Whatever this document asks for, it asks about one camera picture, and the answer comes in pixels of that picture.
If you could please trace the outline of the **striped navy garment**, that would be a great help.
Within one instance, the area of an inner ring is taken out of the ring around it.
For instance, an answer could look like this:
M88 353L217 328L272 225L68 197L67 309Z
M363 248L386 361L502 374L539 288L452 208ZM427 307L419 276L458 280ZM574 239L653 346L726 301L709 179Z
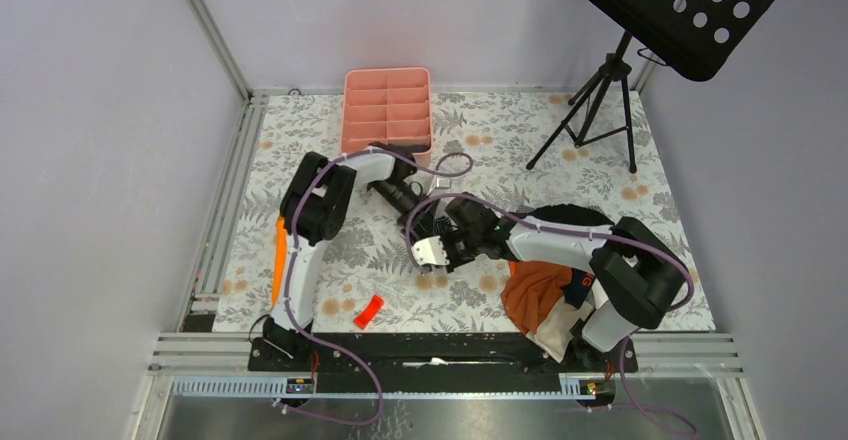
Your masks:
M438 216L438 217L433 219L432 232L436 236L440 236L440 235L443 235L447 232L450 232L454 228L455 228L454 223L446 215Z

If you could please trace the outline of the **orange toy microphone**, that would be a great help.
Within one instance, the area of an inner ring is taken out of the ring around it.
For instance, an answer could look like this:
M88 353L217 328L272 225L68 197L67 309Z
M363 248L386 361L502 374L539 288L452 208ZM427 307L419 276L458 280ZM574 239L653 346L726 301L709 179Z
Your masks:
M275 307L278 303L283 276L285 274L287 260L287 231L285 228L285 219L279 216L276 221L276 247L273 268L273 281L271 287L271 307Z

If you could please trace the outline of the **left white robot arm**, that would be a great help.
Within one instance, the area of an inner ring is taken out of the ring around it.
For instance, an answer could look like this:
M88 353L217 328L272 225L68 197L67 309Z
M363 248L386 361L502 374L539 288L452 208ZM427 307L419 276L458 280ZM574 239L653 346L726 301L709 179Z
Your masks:
M311 347L304 334L314 319L323 257L345 222L356 189L373 190L386 200L398 214L400 231L412 241L436 234L434 205L412 214L426 199L407 182L425 169L414 157L422 149L372 142L336 161L315 151L302 157L279 207L273 308L261 334L285 370L299 370L309 361Z

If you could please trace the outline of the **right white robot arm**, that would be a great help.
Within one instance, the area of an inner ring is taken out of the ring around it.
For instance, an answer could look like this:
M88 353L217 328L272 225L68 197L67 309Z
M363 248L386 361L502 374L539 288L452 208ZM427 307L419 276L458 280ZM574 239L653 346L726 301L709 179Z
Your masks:
M569 204L513 213L470 194L445 198L453 229L420 238L405 234L408 254L418 267L453 271L485 255L547 262L593 275L603 296L573 346L583 370L601 370L623 339L657 328L694 293L688 268L633 217L611 222L595 210Z

